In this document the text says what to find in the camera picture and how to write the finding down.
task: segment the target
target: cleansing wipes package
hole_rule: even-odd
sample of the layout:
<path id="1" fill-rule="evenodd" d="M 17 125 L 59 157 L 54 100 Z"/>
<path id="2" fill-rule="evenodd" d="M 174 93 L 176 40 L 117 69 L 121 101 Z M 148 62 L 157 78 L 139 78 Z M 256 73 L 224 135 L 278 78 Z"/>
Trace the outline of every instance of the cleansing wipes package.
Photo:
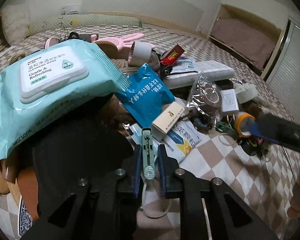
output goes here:
<path id="1" fill-rule="evenodd" d="M 96 44 L 77 39 L 10 65 L 0 73 L 0 160 L 72 109 L 130 84 Z"/>

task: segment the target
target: blue plastic bag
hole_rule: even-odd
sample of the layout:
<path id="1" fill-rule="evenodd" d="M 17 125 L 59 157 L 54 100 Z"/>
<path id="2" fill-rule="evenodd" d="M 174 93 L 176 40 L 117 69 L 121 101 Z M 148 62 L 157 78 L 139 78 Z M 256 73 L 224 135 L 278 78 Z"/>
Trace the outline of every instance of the blue plastic bag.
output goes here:
<path id="1" fill-rule="evenodd" d="M 115 93 L 141 127 L 151 127 L 162 112 L 162 106 L 175 101 L 174 96 L 148 64 L 129 76 L 131 85 Z"/>
<path id="2" fill-rule="evenodd" d="M 60 49 L 63 47 L 65 52 L 62 54 Z M 58 52 L 54 57 L 51 56 L 53 50 Z M 76 61 L 68 60 L 71 57 L 67 55 L 67 51 L 73 52 L 71 56 Z M 69 73 L 76 69 L 75 62 L 85 68 L 84 75 L 79 76 L 81 80 L 75 79 L 70 83 L 68 78 L 62 79 L 64 76 L 56 76 L 54 78 L 57 82 L 49 84 L 51 72 L 61 71 L 62 68 Z M 42 81 L 47 81 L 46 84 L 50 85 L 44 90 L 43 96 L 36 100 L 34 99 L 42 91 L 33 89 L 36 94 L 26 104 L 20 101 L 21 70 L 24 71 L 24 76 L 33 77 L 27 80 L 28 87 L 33 85 L 38 88 Z M 64 41 L 10 65 L 0 73 L 0 160 L 7 158 L 13 148 L 25 139 L 72 109 L 94 97 L 124 91 L 130 84 L 128 78 L 96 44 L 77 39 Z"/>

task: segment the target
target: louvered door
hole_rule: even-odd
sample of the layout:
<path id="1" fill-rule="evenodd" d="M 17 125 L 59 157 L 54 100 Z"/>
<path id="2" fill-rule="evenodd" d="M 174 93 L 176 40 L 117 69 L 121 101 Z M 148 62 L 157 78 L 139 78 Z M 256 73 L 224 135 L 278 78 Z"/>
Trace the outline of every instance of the louvered door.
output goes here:
<path id="1" fill-rule="evenodd" d="M 266 83 L 300 123 L 300 28 L 293 22 L 280 57 Z"/>

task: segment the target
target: masking tape roll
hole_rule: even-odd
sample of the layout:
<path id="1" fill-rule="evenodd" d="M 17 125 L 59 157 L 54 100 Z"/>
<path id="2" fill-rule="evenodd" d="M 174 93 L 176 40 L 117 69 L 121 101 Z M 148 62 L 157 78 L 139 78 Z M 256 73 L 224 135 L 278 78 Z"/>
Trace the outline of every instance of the masking tape roll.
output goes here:
<path id="1" fill-rule="evenodd" d="M 144 63 L 148 63 L 151 56 L 151 45 L 134 41 L 128 56 L 128 62 L 131 66 L 141 67 Z"/>
<path id="2" fill-rule="evenodd" d="M 237 130 L 239 137 L 247 138 L 251 136 L 249 124 L 254 121 L 255 118 L 246 112 L 239 112 L 235 116 L 234 128 Z"/>

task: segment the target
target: white pillow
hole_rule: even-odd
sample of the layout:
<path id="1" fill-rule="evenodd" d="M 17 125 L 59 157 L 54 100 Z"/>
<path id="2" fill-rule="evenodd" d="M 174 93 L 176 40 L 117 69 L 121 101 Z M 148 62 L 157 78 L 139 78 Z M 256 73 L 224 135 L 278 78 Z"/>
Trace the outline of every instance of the white pillow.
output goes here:
<path id="1" fill-rule="evenodd" d="M 30 25 L 30 10 L 25 4 L 7 5 L 2 10 L 3 34 L 10 45 L 23 41 Z"/>

